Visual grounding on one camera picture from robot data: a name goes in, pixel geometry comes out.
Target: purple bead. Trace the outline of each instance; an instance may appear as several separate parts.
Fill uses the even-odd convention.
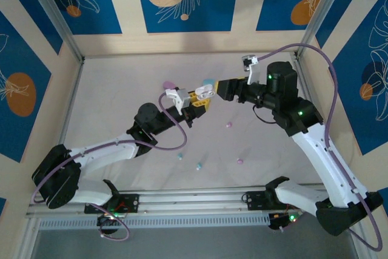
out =
[[[174,89],[176,86],[174,83],[172,83],[171,81],[164,81],[163,82],[163,88],[164,90],[166,89]]]

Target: small bead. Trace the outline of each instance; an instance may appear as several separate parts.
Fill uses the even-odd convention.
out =
[[[166,89],[174,89],[175,87],[176,87],[176,85],[173,82],[171,82],[171,81],[164,81],[163,82],[164,90],[166,90]]]
[[[205,86],[205,85],[211,85],[214,87],[214,84],[216,83],[216,81],[214,79],[205,79],[203,82],[202,82],[202,86]]]

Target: metal frame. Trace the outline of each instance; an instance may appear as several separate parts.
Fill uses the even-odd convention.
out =
[[[24,220],[22,235],[19,237],[16,244],[13,259],[31,258],[40,224],[40,218],[30,218],[28,220]]]
[[[77,91],[78,91],[78,86],[79,86],[79,82],[81,80],[81,76],[82,76],[82,71],[83,70],[84,70],[84,61],[82,60],[82,63],[80,64],[79,69],[78,69],[76,80],[74,82],[74,86],[73,86],[73,89],[72,89],[72,95],[70,97],[69,105],[67,106],[66,116],[65,116],[65,120],[64,120],[64,123],[63,123],[63,126],[62,126],[61,134],[59,136],[58,144],[63,144],[65,139],[66,139],[66,133],[67,133],[67,129],[69,127],[70,117],[72,116],[74,102],[75,102],[75,98],[76,98],[76,94],[77,94]]]
[[[322,184],[304,184],[315,189],[324,190]],[[137,214],[129,215],[224,215],[252,214],[242,197],[248,191],[264,191],[264,186],[256,187],[225,187],[218,189],[179,189],[179,190],[143,190],[120,191],[125,194],[138,194]],[[284,210],[257,211],[256,213],[273,213]],[[66,204],[58,209],[50,210],[45,204],[31,205],[27,218],[63,218],[63,217],[93,217],[84,214],[84,204]]]
[[[59,35],[63,41],[68,45],[73,56],[82,64],[84,57],[77,46],[77,43],[74,40],[72,31],[67,25],[62,13],[59,11],[58,6],[55,4],[54,0],[38,0],[42,8],[46,12],[46,15],[53,23],[55,29],[58,31]]]
[[[311,17],[311,20],[309,24],[306,27],[306,30],[304,32],[304,36],[302,38],[302,43],[304,44],[310,44],[310,41],[315,37],[319,27],[321,26],[324,18],[326,17],[327,13],[329,12],[334,0],[320,0],[313,16]],[[303,53],[305,51],[305,47],[299,47],[296,55],[298,56],[298,59],[303,56]]]

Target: orange circle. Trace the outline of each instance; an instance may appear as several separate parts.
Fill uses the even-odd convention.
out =
[[[25,73],[14,73],[9,76],[6,88],[10,92],[6,95],[10,110],[18,116],[29,116],[35,107],[36,89],[34,81]]]
[[[310,11],[309,2],[314,2],[312,11]],[[306,25],[310,22],[313,13],[318,6],[320,0],[302,0],[294,6],[291,12],[291,21],[295,25]]]
[[[181,19],[183,20],[183,21],[186,21],[186,20],[188,20],[189,19],[189,16],[187,15],[187,14],[182,14],[181,15]]]
[[[66,8],[66,11],[67,13],[74,17],[74,18],[78,18],[81,16],[81,11],[80,9],[77,7],[77,6],[74,6],[74,5],[69,5],[67,8]]]
[[[373,95],[372,85],[364,83],[360,88],[360,96],[363,100],[369,100]]]

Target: purple cable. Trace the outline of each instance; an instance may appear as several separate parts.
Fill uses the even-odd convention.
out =
[[[341,162],[339,161],[338,157],[334,154],[333,151],[330,150],[330,143],[329,143],[330,125],[332,123],[332,118],[333,118],[333,114],[334,114],[334,108],[335,108],[335,104],[336,104],[336,101],[337,101],[337,95],[338,95],[337,75],[336,75],[336,72],[335,72],[335,69],[334,69],[334,65],[331,62],[330,58],[322,50],[320,50],[317,47],[314,47],[313,45],[303,44],[303,43],[295,43],[295,44],[285,45],[284,47],[281,47],[278,50],[273,51],[272,53],[269,53],[269,54],[266,54],[266,55],[264,55],[262,57],[259,57],[258,61],[264,60],[264,59],[266,59],[268,57],[271,57],[271,56],[273,56],[273,55],[275,55],[275,54],[277,54],[279,52],[282,52],[282,51],[284,51],[284,50],[286,50],[288,48],[299,47],[299,46],[300,47],[306,47],[306,48],[309,48],[309,49],[312,49],[312,50],[318,52],[326,60],[326,62],[329,65],[329,69],[330,69],[330,72],[332,73],[332,78],[333,78],[333,81],[334,81],[334,96],[333,96],[332,105],[330,107],[330,112],[329,112],[329,116],[327,117],[327,122],[326,122],[326,127],[325,127],[325,134],[324,134],[325,145],[329,149],[330,156],[333,158],[334,162],[336,163],[336,165],[338,166],[338,168],[340,169],[342,174],[345,176],[345,178],[346,178],[347,182],[349,183],[349,185],[351,186],[352,190],[355,190],[355,189],[357,189],[357,187],[354,184],[353,179],[351,179],[349,174],[346,172],[344,166],[341,164]],[[370,222],[372,223],[372,226],[373,226],[373,228],[375,230],[375,233],[376,233],[376,236],[377,236],[377,241],[378,241],[377,247],[371,246],[367,241],[365,241],[363,238],[361,238],[353,230],[349,229],[349,231],[357,239],[359,239],[363,244],[365,244],[369,249],[371,249],[371,250],[373,250],[375,252],[379,252],[379,251],[381,251],[383,249],[383,239],[381,238],[380,230],[378,229],[376,220],[375,220],[374,216],[372,215],[372,212],[370,211],[369,206],[366,204],[366,202],[363,199],[363,197],[359,193],[356,193],[356,196],[357,196],[357,199],[360,200],[361,204],[365,208],[365,211],[368,214]]]
[[[163,148],[163,147],[158,147],[158,146],[155,146],[155,145],[151,145],[149,143],[146,143],[146,142],[143,142],[143,141],[137,141],[137,140],[122,140],[122,141],[118,141],[118,144],[126,144],[126,143],[136,143],[136,144],[142,144],[142,145],[145,145],[147,147],[151,147],[151,148],[154,148],[154,149],[158,149],[158,150],[164,150],[164,151],[174,151],[174,150],[179,150],[181,148],[183,148],[186,143],[187,143],[187,135],[184,131],[184,129],[181,127],[181,125],[179,124],[179,122],[177,122],[172,116],[171,114],[168,113],[168,111],[166,111],[166,109],[163,107],[162,105],[162,99],[163,97],[166,95],[166,93],[163,93],[160,97],[159,97],[159,106],[162,110],[162,112],[166,115],[166,117],[168,117],[173,123],[174,125],[177,126],[177,128],[182,132],[183,134],[183,138],[184,138],[184,141],[183,143],[178,146],[178,147],[173,147],[173,148]],[[84,155],[85,154],[89,154],[89,153],[92,153],[94,151],[97,151],[99,149],[103,149],[105,147],[110,147],[110,146],[113,146],[113,145],[116,145],[116,142],[110,142],[110,143],[106,143],[106,144],[102,144],[102,145],[99,145],[99,146],[96,146],[96,147],[93,147],[91,149],[88,149],[84,152]],[[68,159],[66,159],[65,161],[63,161],[61,164],[59,164],[58,166],[56,166],[53,170],[51,170],[43,179],[42,181],[37,185],[36,189],[34,190],[34,192],[32,193],[32,197],[31,197],[31,204],[38,204],[38,203],[43,203],[44,200],[41,200],[41,201],[36,201],[35,200],[35,197],[37,196],[39,190],[42,188],[42,186],[47,182],[47,180],[50,179],[51,176],[54,175],[55,172],[57,172],[59,169],[61,169],[62,167],[64,167],[67,163],[79,158],[82,154],[81,153],[78,153]],[[127,236],[125,238],[110,238],[110,237],[106,237],[104,236],[105,238],[109,239],[109,240],[114,240],[114,241],[124,241],[126,239],[128,239],[129,237],[129,228],[118,218],[116,217],[115,215],[111,214],[109,211],[107,211],[106,209],[104,209],[103,207],[101,206],[97,206],[95,204],[91,204],[92,206],[94,206],[95,208],[111,215],[116,221],[118,221],[119,223],[121,223],[126,229],[127,229]]]

